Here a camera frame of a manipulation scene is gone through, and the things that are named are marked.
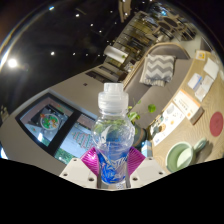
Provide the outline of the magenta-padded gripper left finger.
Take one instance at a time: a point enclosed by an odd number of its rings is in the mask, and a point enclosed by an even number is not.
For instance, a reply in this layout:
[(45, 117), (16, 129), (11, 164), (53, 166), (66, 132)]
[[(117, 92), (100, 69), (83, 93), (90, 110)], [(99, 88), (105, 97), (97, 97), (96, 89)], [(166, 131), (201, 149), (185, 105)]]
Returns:
[(100, 173), (95, 148), (89, 149), (80, 158), (72, 158), (60, 177), (84, 188), (97, 189)]

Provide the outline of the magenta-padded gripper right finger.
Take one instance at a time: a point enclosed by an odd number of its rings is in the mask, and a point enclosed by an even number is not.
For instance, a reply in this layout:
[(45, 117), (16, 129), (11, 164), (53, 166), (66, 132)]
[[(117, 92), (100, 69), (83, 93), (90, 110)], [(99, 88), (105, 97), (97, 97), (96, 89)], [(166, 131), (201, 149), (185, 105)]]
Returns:
[(153, 157), (145, 157), (134, 147), (130, 148), (127, 159), (127, 172), (131, 188), (140, 188), (166, 176)]

